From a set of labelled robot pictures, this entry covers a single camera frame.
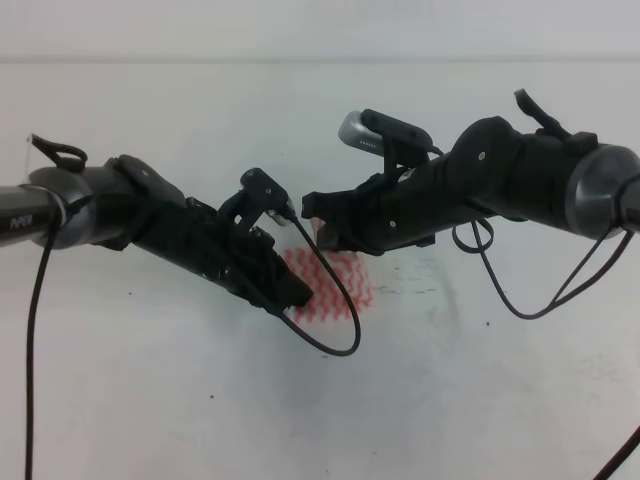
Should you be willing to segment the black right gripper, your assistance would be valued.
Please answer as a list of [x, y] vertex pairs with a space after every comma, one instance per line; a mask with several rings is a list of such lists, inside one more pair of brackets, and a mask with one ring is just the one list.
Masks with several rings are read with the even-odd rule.
[[[425, 183], [414, 169], [378, 173], [354, 190], [311, 192], [302, 197], [301, 216], [318, 218], [320, 250], [358, 250], [371, 255], [435, 243], [426, 225]], [[346, 222], [343, 235], [329, 223]]]

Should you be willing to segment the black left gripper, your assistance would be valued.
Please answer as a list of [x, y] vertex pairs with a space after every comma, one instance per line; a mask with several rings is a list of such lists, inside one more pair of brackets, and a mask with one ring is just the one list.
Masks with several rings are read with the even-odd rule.
[[215, 283], [272, 315], [311, 300], [311, 288], [290, 271], [274, 238], [256, 225], [265, 210], [255, 201], [231, 197], [216, 209], [191, 197], [189, 209], [202, 228], [197, 244], [215, 265], [209, 275]]

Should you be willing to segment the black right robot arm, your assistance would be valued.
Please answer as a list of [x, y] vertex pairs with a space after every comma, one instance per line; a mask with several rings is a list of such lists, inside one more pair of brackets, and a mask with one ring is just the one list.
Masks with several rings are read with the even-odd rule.
[[364, 110], [347, 116], [339, 136], [381, 156], [384, 169], [352, 190], [303, 198], [303, 217], [322, 223], [323, 249], [379, 256], [494, 216], [590, 239], [639, 228], [638, 156], [591, 133], [523, 134], [495, 116], [440, 153], [424, 130]]

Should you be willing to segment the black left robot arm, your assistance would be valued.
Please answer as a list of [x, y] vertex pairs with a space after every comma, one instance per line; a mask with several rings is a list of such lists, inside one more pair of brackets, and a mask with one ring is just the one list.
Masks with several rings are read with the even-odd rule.
[[1, 190], [1, 243], [122, 251], [135, 245], [277, 315], [303, 307], [310, 287], [256, 226], [262, 209], [241, 190], [215, 209], [186, 197], [141, 160], [122, 155], [100, 167], [32, 172]]

